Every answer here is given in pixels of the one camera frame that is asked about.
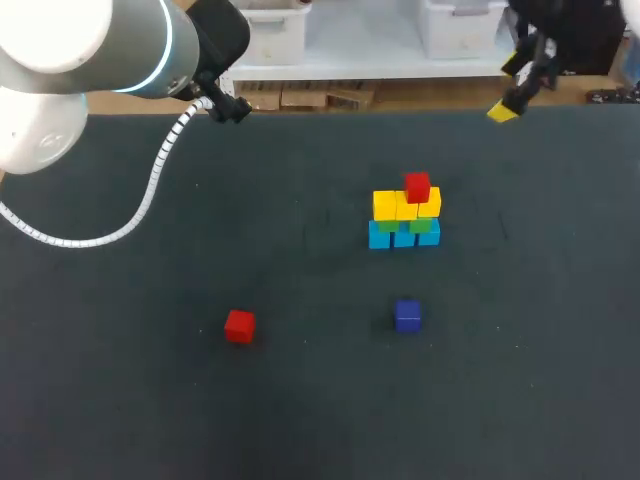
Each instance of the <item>stacked blocks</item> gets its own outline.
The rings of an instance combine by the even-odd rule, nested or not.
[[[395,311],[395,327],[398,333],[420,331],[420,303],[416,300],[398,300]]]
[[[440,188],[427,173],[410,173],[404,191],[373,192],[369,248],[388,249],[440,244]]]

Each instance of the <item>block tower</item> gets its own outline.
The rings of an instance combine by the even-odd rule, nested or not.
[[[369,248],[427,247],[440,244],[440,188],[427,173],[410,173],[404,191],[373,192]]]

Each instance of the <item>dark blue cube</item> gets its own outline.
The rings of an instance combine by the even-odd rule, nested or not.
[[[420,331],[420,302],[417,300],[398,300],[395,312],[396,332],[416,333]]]

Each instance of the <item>white cable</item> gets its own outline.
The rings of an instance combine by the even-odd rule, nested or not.
[[[25,235],[28,235],[31,238],[38,240],[39,242],[54,245],[56,247],[91,248],[99,247],[101,245],[107,245],[108,243],[120,240],[122,237],[125,237],[126,235],[131,233],[149,211],[149,207],[151,206],[151,202],[153,201],[153,196],[156,193],[156,186],[158,185],[158,180],[160,179],[162,168],[164,167],[164,163],[169,156],[169,152],[171,152],[176,139],[178,138],[184,127],[187,125],[187,123],[189,123],[189,120],[191,120],[196,112],[202,108],[204,108],[205,110],[211,110],[213,108],[213,102],[210,98],[202,97],[193,102],[193,104],[187,109],[187,111],[184,112],[180,116],[178,121],[174,124],[173,128],[162,144],[162,147],[160,147],[158,155],[156,156],[156,161],[153,164],[151,176],[149,177],[149,183],[147,184],[147,190],[144,192],[144,197],[142,198],[142,202],[140,203],[138,210],[133,215],[131,220],[129,220],[129,222],[127,222],[127,224],[119,230],[116,230],[109,235],[105,235],[104,237],[93,238],[90,240],[66,240],[63,238],[56,238],[50,235],[46,235],[27,225],[22,220],[20,220],[11,210],[9,210],[7,206],[2,202],[0,202],[0,215],[9,220],[9,222],[11,222],[14,227],[22,231]]]

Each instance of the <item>cardboard box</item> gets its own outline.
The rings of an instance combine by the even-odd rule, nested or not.
[[[281,82],[237,82],[236,95],[244,97],[257,111],[280,110]]]
[[[378,83],[374,80],[331,82],[328,93],[329,106],[349,110],[366,110],[375,99]]]
[[[284,82],[280,104],[283,107],[325,108],[328,90],[329,82]]]

